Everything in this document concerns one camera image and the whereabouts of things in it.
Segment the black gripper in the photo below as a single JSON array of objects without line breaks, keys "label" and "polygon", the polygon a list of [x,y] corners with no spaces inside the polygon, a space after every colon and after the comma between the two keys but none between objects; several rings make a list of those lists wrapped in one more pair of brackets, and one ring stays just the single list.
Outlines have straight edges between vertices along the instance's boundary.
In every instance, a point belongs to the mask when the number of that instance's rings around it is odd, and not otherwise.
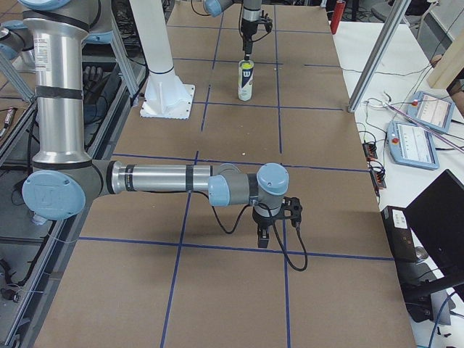
[{"label": "black gripper", "polygon": [[257,246],[268,248],[270,240],[269,227],[275,221],[283,220],[283,210],[275,208],[269,212],[267,208],[256,205],[253,207],[252,217],[257,224]]}]

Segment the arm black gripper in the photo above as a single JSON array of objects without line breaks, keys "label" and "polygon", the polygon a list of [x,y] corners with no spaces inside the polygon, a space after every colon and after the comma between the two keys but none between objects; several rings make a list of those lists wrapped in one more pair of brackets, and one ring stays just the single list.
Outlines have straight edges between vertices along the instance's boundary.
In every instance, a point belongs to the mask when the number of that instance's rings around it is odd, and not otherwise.
[{"label": "arm black gripper", "polygon": [[257,21],[241,21],[241,34],[243,38],[243,51],[244,60],[249,60],[249,56],[252,54],[253,42],[252,37],[257,33],[258,22]]}]

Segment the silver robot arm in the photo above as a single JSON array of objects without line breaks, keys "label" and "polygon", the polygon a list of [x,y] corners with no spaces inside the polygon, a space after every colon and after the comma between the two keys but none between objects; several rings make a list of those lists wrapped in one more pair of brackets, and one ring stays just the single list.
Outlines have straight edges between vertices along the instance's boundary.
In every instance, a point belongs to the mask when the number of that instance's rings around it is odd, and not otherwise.
[{"label": "silver robot arm", "polygon": [[[244,58],[239,62],[238,96],[242,101],[252,97],[252,77],[254,63],[250,59],[253,48],[253,35],[257,33],[260,24],[268,19],[261,12],[261,1],[243,1],[239,17],[239,33],[242,38]],[[260,188],[255,173],[245,174],[234,165],[222,164],[210,168],[208,178],[208,197],[213,209],[228,205],[243,204],[241,211],[231,230],[227,230],[220,220],[218,225],[227,234],[235,232],[241,216],[249,207],[260,203]]]}]

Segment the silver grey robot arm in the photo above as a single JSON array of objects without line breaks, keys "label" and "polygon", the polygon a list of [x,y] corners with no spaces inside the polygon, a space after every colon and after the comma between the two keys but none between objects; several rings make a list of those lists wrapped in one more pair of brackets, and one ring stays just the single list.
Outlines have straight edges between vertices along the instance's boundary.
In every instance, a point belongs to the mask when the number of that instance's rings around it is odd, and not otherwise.
[{"label": "silver grey robot arm", "polygon": [[[287,215],[291,199],[287,170],[276,163],[257,173],[242,173],[235,165],[124,165],[95,160],[84,148],[83,42],[111,22],[111,1],[18,1],[33,34],[40,148],[33,172],[22,187],[30,210],[48,220],[79,214],[93,200],[122,191],[149,193],[194,192],[214,207],[246,204],[253,207],[257,245],[267,248],[272,226],[280,247],[276,221],[293,220],[299,235],[301,220]],[[176,75],[167,36],[162,1],[130,1],[147,70],[143,117],[189,117],[194,85]]]}]

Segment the second grey robot arm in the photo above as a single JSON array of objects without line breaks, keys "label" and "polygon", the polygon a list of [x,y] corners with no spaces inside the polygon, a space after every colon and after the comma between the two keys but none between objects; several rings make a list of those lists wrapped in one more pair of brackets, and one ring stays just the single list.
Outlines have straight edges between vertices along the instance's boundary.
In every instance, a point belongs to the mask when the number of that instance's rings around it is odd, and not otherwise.
[{"label": "second grey robot arm", "polygon": [[33,49],[33,34],[22,20],[1,23],[1,53],[8,60]]}]

